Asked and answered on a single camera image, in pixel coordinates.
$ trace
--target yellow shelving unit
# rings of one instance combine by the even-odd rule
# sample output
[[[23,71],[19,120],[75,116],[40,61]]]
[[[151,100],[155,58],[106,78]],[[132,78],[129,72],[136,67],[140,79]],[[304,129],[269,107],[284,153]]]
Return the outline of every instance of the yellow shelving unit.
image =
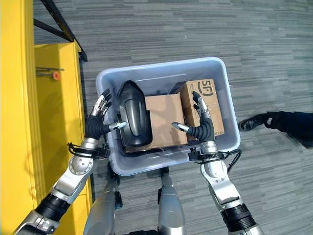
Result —
[[[80,144],[84,111],[77,43],[34,46],[33,3],[4,0],[1,10],[1,234],[8,235],[63,174]],[[63,68],[60,80],[35,67]],[[90,210],[90,181],[55,234],[80,235]]]

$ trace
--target silver metal arm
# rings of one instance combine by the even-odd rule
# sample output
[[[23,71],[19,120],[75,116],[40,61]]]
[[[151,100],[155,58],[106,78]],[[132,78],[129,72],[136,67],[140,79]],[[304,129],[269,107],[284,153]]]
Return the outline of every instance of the silver metal arm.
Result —
[[[103,124],[104,115],[111,105],[110,98],[109,89],[100,95],[87,119],[85,137],[78,152],[75,152],[69,160],[66,171],[53,185],[48,195],[28,214],[13,234],[29,235],[30,232],[51,234],[57,229],[60,219],[82,191],[95,167],[93,157],[97,153],[99,138],[126,125],[125,122]]]
[[[81,148],[88,150],[94,150],[97,146],[98,140],[92,138],[85,138],[81,144]],[[60,199],[60,201],[64,201],[65,204],[69,206],[84,188],[87,178],[92,173],[94,166],[95,164],[92,158],[74,155],[69,160],[66,171],[54,184],[48,195],[54,196],[54,201]],[[26,226],[30,227],[29,229],[33,228],[33,231],[39,230],[46,234],[53,233],[59,226],[59,221],[45,217],[40,211],[32,210],[13,234],[28,234],[26,233]]]
[[[177,122],[173,122],[172,125],[200,141],[201,173],[208,181],[209,191],[222,214],[228,228],[228,234],[264,235],[260,226],[253,220],[236,187],[229,179],[226,164],[217,158],[219,152],[215,143],[211,115],[206,103],[196,92],[193,92],[193,100],[196,102],[194,108],[200,116],[200,126],[190,127]]]

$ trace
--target plastic bin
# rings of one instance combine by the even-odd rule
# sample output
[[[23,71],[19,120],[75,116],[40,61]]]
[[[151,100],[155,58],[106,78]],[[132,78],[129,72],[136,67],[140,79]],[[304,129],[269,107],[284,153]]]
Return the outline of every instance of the plastic bin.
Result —
[[[102,71],[96,79],[97,92],[101,94],[106,88],[110,88],[113,106],[108,110],[105,122],[116,121],[116,110],[118,110],[116,96],[121,85],[127,80],[136,82],[145,95],[162,95],[171,94],[185,81],[199,79],[214,79],[225,130],[223,135],[216,137],[218,149],[229,151],[238,148],[240,136],[226,68],[224,62],[216,57]],[[135,156],[128,157],[129,155],[123,151],[118,131],[108,134],[108,143],[111,149],[112,168],[117,174],[123,176],[186,163],[189,161],[188,152],[192,147],[192,145],[169,147],[153,153],[137,152]]]

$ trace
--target brown cardboard box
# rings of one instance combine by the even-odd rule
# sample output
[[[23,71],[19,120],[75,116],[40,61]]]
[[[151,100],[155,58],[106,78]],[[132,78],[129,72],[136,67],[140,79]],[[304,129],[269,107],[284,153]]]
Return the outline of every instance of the brown cardboard box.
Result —
[[[204,99],[210,115],[212,117],[215,136],[224,134],[224,126],[220,111],[219,102],[216,95],[213,79],[195,80],[186,82],[180,89],[182,109],[185,117],[185,123],[190,126],[199,126],[200,117],[194,109],[195,102],[192,99],[192,92],[196,91]],[[194,140],[193,137],[187,136],[188,140]]]
[[[126,152],[187,144],[186,133],[172,126],[174,121],[184,123],[180,94],[146,96],[145,100],[150,110],[152,142],[140,148],[127,148]]]

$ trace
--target person's leg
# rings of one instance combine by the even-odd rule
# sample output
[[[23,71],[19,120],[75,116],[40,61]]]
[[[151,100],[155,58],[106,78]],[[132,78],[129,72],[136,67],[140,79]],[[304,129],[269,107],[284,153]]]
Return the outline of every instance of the person's leg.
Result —
[[[305,147],[313,146],[313,114],[302,112],[268,112],[271,122],[264,125],[270,129],[286,132]]]

